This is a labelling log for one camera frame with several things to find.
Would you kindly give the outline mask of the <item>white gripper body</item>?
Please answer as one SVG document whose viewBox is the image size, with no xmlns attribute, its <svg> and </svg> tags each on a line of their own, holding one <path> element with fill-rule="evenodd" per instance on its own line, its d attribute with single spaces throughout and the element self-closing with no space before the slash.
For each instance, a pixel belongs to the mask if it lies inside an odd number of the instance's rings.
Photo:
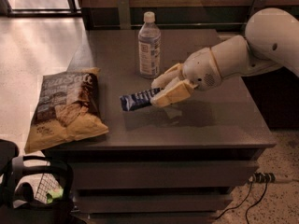
<svg viewBox="0 0 299 224">
<path fill-rule="evenodd" d="M 222 78 L 211 48 L 193 53 L 183 64 L 183 76 L 199 91 L 220 86 Z"/>
</svg>

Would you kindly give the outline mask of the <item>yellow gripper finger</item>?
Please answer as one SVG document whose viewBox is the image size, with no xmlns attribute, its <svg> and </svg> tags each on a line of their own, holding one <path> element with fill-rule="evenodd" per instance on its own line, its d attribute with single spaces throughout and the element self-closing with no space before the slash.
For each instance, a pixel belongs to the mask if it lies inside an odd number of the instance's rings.
<svg viewBox="0 0 299 224">
<path fill-rule="evenodd" d="M 150 102 L 156 107 L 166 107 L 188 99 L 197 88 L 188 79 L 172 79 L 161 91 L 155 94 Z"/>
<path fill-rule="evenodd" d="M 156 77 L 152 81 L 151 87 L 153 89 L 155 88 L 164 89 L 173 79 L 177 78 L 178 80 L 182 80 L 183 79 L 182 68 L 183 68 L 182 63 L 177 63 L 173 65 L 168 70 L 166 70 L 163 74 Z"/>
</svg>

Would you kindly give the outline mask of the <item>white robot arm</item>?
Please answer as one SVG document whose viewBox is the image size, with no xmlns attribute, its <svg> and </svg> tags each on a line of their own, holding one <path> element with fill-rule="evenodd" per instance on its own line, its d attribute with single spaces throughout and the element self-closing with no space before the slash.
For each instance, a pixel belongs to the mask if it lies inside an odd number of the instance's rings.
<svg viewBox="0 0 299 224">
<path fill-rule="evenodd" d="M 188 99 L 195 90 L 216 88 L 231 77 L 252 77 L 285 67 L 299 75 L 299 20 L 266 8 L 247 22 L 245 33 L 191 54 L 151 83 L 150 103 L 165 107 Z"/>
</svg>

